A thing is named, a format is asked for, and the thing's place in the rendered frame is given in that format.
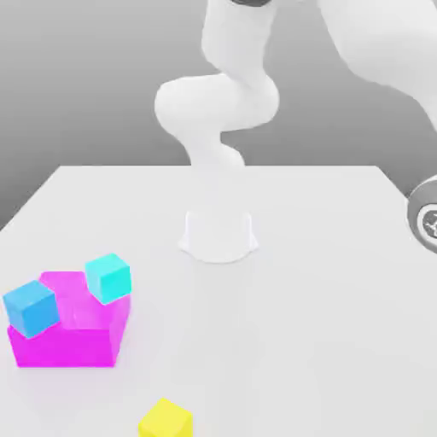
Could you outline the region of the small cyan cube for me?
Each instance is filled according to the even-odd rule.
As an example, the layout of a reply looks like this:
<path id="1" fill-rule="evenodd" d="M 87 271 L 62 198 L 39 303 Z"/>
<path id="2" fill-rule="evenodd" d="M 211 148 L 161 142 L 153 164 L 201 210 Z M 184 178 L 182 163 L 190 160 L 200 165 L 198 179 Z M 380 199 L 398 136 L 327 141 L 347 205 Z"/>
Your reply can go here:
<path id="1" fill-rule="evenodd" d="M 87 287 L 103 305 L 131 293 L 131 270 L 115 253 L 89 261 L 84 266 Z"/>

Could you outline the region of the small blue cube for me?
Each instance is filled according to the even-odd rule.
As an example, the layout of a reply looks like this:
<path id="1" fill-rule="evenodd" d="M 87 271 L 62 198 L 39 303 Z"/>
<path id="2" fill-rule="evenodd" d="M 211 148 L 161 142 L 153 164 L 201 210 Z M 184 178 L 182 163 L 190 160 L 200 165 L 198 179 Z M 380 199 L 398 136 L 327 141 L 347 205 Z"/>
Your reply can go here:
<path id="1" fill-rule="evenodd" d="M 60 322 L 55 293 L 37 280 L 3 296 L 9 324 L 26 338 L 33 338 Z"/>

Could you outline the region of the small yellow cube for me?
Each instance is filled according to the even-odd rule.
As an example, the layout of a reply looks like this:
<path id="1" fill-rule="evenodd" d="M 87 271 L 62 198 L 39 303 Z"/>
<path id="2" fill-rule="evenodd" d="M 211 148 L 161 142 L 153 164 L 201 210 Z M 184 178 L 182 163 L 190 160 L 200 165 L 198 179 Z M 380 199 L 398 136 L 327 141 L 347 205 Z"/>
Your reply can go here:
<path id="1" fill-rule="evenodd" d="M 162 398 L 138 424 L 138 437 L 193 437 L 193 415 Z"/>

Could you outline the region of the large magenta box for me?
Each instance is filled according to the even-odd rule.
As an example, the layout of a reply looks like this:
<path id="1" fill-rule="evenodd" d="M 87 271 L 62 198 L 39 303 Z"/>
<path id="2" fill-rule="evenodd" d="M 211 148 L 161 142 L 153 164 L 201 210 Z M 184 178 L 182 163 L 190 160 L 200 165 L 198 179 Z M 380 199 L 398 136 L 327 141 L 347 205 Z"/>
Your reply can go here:
<path id="1" fill-rule="evenodd" d="M 55 294 L 60 322 L 27 339 L 7 333 L 20 367 L 113 367 L 131 309 L 126 295 L 103 305 L 87 288 L 82 271 L 45 271 L 38 279 Z"/>

